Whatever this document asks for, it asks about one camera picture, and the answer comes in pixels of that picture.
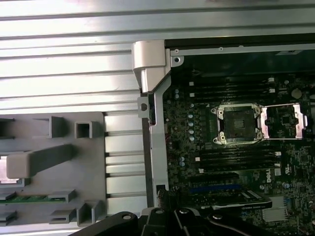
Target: black plastic part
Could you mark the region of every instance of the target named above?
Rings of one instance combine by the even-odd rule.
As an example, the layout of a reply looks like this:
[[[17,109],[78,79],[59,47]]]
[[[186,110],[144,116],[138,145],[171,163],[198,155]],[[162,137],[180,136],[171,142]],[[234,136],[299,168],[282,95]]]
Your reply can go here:
[[[2,212],[0,213],[0,227],[7,226],[10,222],[17,218],[16,211],[14,212]]]
[[[212,212],[207,219],[213,225],[220,226],[245,236],[275,236],[260,227],[247,223],[238,217],[223,213],[222,211]]]
[[[66,203],[69,203],[72,199],[77,196],[75,190],[70,191],[58,191],[48,195],[49,199],[64,199]]]
[[[282,34],[282,35],[259,35],[259,36],[237,36],[237,37],[209,37],[188,39],[167,39],[165,47],[171,50],[179,49],[202,49],[217,47],[238,47],[288,45],[314,43],[315,33]]]
[[[51,215],[49,224],[68,224],[76,216],[75,209],[55,210]]]
[[[154,194],[153,194],[153,179],[152,179],[152,167],[151,167],[151,151],[150,151],[150,125],[148,118],[142,118],[142,130],[143,130],[143,150],[144,150],[144,166],[146,173],[146,189],[147,189],[147,206],[154,207]]]
[[[9,122],[13,122],[15,119],[13,118],[0,118],[0,140],[1,139],[14,139],[13,135],[8,133],[8,129],[6,126]]]
[[[0,201],[6,201],[9,200],[10,198],[13,198],[16,196],[16,192],[12,193],[1,193],[0,194]]]
[[[210,235],[209,229],[201,224],[194,213],[187,208],[175,211],[177,222],[182,230],[182,234],[186,236],[206,236]]]
[[[155,208],[151,210],[147,223],[143,227],[141,236],[164,236],[166,235],[167,212]]]
[[[96,223],[103,214],[104,207],[101,201],[86,201],[77,209],[77,223],[79,227]]]
[[[138,217],[128,211],[119,212],[96,224],[88,226],[71,236],[120,236],[133,235],[138,231]]]

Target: electronic component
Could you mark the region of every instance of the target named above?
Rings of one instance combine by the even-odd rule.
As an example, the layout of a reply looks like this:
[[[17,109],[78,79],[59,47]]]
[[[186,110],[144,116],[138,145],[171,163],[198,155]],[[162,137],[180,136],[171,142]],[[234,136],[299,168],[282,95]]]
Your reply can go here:
[[[262,211],[264,221],[271,222],[287,220],[288,214],[284,197],[270,197],[270,200],[272,201],[272,207]]]
[[[297,119],[295,137],[271,137],[267,121],[267,109],[293,107]],[[221,145],[254,144],[267,139],[302,139],[303,130],[308,125],[307,117],[301,113],[300,104],[281,104],[261,106],[258,104],[231,104],[212,108],[211,112],[218,117],[219,134],[213,142]],[[290,116],[281,117],[282,125],[290,125]]]
[[[213,139],[214,143],[253,144],[262,140],[263,135],[256,125],[260,114],[257,104],[220,105],[211,112],[218,117],[219,134]]]
[[[239,184],[213,185],[194,189],[192,193],[208,192],[194,195],[192,200],[201,209],[237,208],[241,210],[265,209],[272,206],[269,198],[263,197]]]
[[[178,189],[178,204],[205,214],[232,208],[280,235],[298,232],[301,223],[311,232],[315,153],[306,136],[311,133],[309,95],[305,89],[299,89],[300,98],[291,93],[306,88],[307,78],[193,77],[178,85],[173,76],[174,81],[164,94],[163,110],[164,117],[172,117],[168,126],[178,128],[166,135],[180,143],[168,149],[169,188]],[[181,96],[173,102],[175,88]],[[185,157],[183,168],[174,161],[179,157]]]
[[[200,173],[273,169],[278,158],[275,149],[268,146],[203,150],[197,155]]]

